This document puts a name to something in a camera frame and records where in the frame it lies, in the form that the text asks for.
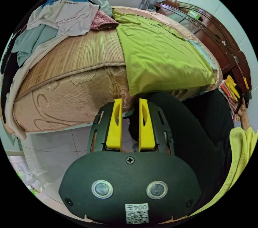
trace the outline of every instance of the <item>bed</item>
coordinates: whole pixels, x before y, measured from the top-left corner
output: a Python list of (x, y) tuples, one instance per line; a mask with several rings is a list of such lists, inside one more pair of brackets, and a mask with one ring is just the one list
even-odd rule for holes
[[(121, 6), (114, 8), (121, 13), (153, 18), (183, 37), (199, 41), (204, 47), (217, 68), (213, 70), (215, 83), (170, 91), (176, 98), (184, 100), (200, 89), (210, 91), (220, 86), (223, 74), (218, 61), (183, 25), (160, 13)], [(91, 125), (99, 108), (116, 98), (122, 98), (124, 116), (129, 114), (134, 96), (129, 94), (117, 31), (115, 28), (91, 30), (85, 36), (66, 38), (28, 72), (17, 93), (13, 116), (26, 133), (63, 130)], [(13, 133), (4, 126), (7, 132)]]

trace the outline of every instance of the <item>yellow-green shirt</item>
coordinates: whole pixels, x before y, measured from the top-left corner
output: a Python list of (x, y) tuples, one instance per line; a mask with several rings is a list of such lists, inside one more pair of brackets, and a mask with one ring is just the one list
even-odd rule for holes
[(255, 145), (258, 140), (257, 133), (249, 128), (246, 132), (242, 128), (233, 128), (230, 132), (230, 145), (232, 151), (232, 163), (228, 173), (228, 176), (215, 197), (207, 203), (205, 206), (195, 211), (192, 215), (198, 214), (199, 212), (206, 210), (210, 206), (214, 205), (220, 198), (222, 198), (226, 192), (235, 184), (241, 173), (245, 169)]
[(214, 84), (204, 56), (173, 28), (151, 18), (113, 10), (131, 96)]

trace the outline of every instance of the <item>wooden dresser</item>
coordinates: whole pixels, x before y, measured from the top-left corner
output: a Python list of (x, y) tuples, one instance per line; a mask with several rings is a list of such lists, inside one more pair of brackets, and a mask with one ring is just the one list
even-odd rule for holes
[[(251, 91), (250, 68), (246, 57), (220, 21), (197, 6), (176, 0), (162, 1), (156, 3), (155, 7), (158, 13), (168, 16), (190, 30), (211, 51), (222, 69), (224, 79), (231, 75), (246, 95), (243, 79), (245, 77)], [(198, 20), (187, 14), (190, 9), (199, 13)]]

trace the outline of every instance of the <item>green t-shirt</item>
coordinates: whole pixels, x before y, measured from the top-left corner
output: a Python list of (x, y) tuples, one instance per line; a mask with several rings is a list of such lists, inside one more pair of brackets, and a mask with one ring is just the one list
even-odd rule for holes
[(113, 10), (124, 52), (130, 95), (189, 89), (214, 83), (203, 55), (173, 28)]

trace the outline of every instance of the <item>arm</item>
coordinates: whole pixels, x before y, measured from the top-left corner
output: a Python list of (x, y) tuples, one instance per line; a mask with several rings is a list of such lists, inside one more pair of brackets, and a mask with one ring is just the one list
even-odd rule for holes
[[(237, 102), (230, 98), (230, 106), (236, 110), (237, 108)], [(242, 99), (242, 105), (240, 107), (240, 109), (237, 112), (237, 115), (240, 117), (240, 121), (241, 121), (241, 127), (244, 131), (247, 131), (248, 128), (250, 128), (250, 124), (249, 124), (249, 119), (246, 113), (246, 106), (245, 106), (245, 99)]]
[(241, 117), (240, 117), (240, 121), (241, 121), (241, 127), (244, 131), (247, 131), (248, 128), (250, 128), (250, 124), (249, 124), (249, 119), (248, 119), (248, 116), (247, 114), (243, 114)]

